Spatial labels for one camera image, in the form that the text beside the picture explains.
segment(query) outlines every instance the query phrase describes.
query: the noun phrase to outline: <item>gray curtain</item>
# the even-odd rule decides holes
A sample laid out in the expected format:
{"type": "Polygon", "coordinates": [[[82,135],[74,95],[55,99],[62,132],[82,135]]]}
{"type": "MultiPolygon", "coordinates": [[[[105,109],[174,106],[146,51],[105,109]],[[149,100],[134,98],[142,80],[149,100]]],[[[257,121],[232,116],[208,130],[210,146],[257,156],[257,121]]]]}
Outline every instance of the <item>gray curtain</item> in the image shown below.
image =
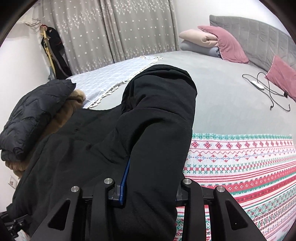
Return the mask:
{"type": "Polygon", "coordinates": [[[41,8],[74,74],[178,50],[172,0],[43,0],[41,8]]]}

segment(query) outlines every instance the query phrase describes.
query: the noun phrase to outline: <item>red and green patterned blanket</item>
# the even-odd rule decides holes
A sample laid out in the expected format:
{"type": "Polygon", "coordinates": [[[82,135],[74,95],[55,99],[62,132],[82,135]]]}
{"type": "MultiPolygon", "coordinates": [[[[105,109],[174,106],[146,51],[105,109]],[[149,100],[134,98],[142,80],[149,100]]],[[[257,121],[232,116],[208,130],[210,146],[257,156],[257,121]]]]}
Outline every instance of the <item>red and green patterned blanket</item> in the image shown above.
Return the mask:
{"type": "MultiPolygon", "coordinates": [[[[281,241],[296,218],[296,150],[291,136],[193,134],[183,173],[201,186],[224,186],[267,241],[281,241]]],[[[184,208],[178,208],[175,241],[184,208]]],[[[205,209],[207,241],[209,210],[205,209]]]]}

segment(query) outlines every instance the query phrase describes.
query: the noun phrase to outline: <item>beige pillow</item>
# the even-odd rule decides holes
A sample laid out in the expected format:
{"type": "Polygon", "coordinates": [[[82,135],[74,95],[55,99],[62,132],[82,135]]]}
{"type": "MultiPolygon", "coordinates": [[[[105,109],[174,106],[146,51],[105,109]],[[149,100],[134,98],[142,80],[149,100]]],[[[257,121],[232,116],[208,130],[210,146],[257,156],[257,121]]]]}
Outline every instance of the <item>beige pillow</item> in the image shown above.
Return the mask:
{"type": "Polygon", "coordinates": [[[215,35],[204,32],[200,29],[189,29],[179,34],[181,39],[190,41],[202,47],[212,48],[218,46],[218,39],[215,35]]]}

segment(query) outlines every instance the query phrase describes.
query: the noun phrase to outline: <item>metal bolt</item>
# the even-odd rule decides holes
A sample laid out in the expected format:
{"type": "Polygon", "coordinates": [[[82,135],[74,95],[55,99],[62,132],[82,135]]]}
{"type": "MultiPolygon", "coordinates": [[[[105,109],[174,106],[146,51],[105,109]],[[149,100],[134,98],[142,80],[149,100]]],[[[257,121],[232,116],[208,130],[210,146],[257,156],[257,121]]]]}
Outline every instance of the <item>metal bolt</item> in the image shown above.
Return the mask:
{"type": "Polygon", "coordinates": [[[105,184],[111,184],[112,182],[113,182],[113,179],[109,177],[104,180],[105,184]]]}
{"type": "Polygon", "coordinates": [[[218,186],[218,187],[217,187],[217,191],[218,191],[218,192],[224,192],[224,191],[225,191],[225,188],[222,187],[222,186],[218,186]]]}
{"type": "Polygon", "coordinates": [[[189,178],[185,178],[185,179],[183,180],[183,183],[186,184],[186,185],[189,185],[189,184],[192,183],[192,181],[191,181],[189,178]]]}
{"type": "Polygon", "coordinates": [[[71,187],[71,192],[78,192],[78,191],[79,191],[78,186],[71,187]]]}

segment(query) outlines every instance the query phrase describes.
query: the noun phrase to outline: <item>black pants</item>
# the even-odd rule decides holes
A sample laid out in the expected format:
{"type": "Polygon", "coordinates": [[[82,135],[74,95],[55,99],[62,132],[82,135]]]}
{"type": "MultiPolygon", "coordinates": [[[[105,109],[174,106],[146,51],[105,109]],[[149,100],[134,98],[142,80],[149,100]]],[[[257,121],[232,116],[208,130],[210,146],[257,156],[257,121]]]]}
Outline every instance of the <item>black pants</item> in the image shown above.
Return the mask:
{"type": "Polygon", "coordinates": [[[72,186],[89,186],[130,158],[126,205],[113,209],[115,240],[172,241],[196,95],[186,71],[154,65],[131,80],[121,106],[78,110],[36,149],[9,215],[32,215],[32,235],[72,186]]]}

